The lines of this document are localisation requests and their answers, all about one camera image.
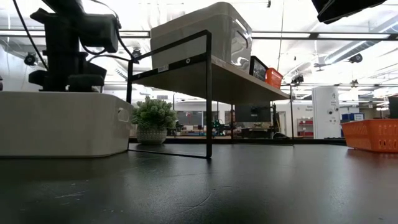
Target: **black metal frame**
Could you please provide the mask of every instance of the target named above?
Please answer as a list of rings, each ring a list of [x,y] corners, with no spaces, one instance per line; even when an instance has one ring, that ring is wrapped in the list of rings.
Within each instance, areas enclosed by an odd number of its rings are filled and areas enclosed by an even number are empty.
[[[188,157],[195,157],[195,158],[206,158],[209,159],[213,153],[213,148],[212,148],[212,144],[213,144],[213,133],[212,133],[212,123],[211,123],[211,101],[213,99],[213,89],[212,89],[212,76],[211,76],[211,32],[209,32],[208,30],[203,30],[201,32],[198,32],[196,34],[190,35],[186,38],[180,39],[178,41],[172,42],[171,44],[167,44],[163,47],[160,47],[156,50],[153,50],[151,52],[148,52],[144,55],[141,55],[139,57],[136,57],[132,60],[129,61],[129,65],[128,65],[128,71],[127,71],[127,95],[126,95],[126,101],[128,103],[131,104],[131,92],[132,92],[132,84],[134,82],[134,80],[138,80],[141,78],[145,78],[148,76],[153,76],[153,75],[157,75],[160,74],[164,71],[159,70],[158,68],[150,70],[148,72],[143,72],[140,73],[138,75],[133,76],[132,75],[132,71],[133,71],[133,66],[134,66],[134,62],[141,60],[143,58],[152,56],[154,54],[163,52],[165,50],[171,49],[173,47],[176,47],[178,45],[187,43],[191,40],[195,40],[197,38],[206,36],[206,52],[197,56],[194,56],[192,58],[195,58],[195,60],[190,60],[190,62],[187,62],[186,59],[175,62],[175,63],[171,63],[168,66],[168,69],[166,70],[172,70],[172,69],[176,69],[176,68],[181,68],[183,66],[187,66],[187,65],[192,65],[193,63],[198,63],[198,62],[206,62],[206,126],[207,126],[207,130],[206,130],[206,156],[196,156],[196,155],[186,155],[186,154],[176,154],[176,153],[166,153],[166,152],[155,152],[155,151],[143,151],[143,150],[133,150],[133,149],[129,149],[127,147],[127,149],[131,150],[131,151],[137,151],[137,152],[149,152],[149,153],[156,153],[156,154],[166,154],[166,155],[173,155],[173,156],[188,156]]]

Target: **orange bin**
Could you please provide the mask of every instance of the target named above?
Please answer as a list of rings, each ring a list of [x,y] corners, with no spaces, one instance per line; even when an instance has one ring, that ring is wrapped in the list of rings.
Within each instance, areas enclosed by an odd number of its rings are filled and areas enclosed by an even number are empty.
[[[347,146],[373,152],[398,152],[398,119],[343,123]]]
[[[271,86],[280,89],[280,84],[282,83],[283,75],[281,75],[276,69],[268,68],[266,72],[266,83]]]

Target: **wooden shelf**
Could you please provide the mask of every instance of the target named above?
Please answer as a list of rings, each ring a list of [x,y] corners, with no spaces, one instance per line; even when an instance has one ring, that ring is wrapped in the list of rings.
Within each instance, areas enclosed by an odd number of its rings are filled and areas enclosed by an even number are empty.
[[[197,55],[133,76],[133,83],[206,98],[205,55]],[[211,57],[213,101],[229,104],[287,100],[283,93],[248,73]]]

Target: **white bin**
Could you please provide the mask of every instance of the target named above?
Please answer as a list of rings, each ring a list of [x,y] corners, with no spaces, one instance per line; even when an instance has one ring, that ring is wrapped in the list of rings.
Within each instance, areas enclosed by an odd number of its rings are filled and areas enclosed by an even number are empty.
[[[131,113],[132,105],[102,93],[0,92],[0,156],[123,152]]]
[[[235,8],[225,2],[191,12],[150,30],[152,50],[202,30],[212,34],[212,55],[249,73],[251,28]],[[179,45],[152,56],[153,68],[159,68],[205,52],[206,37]]]

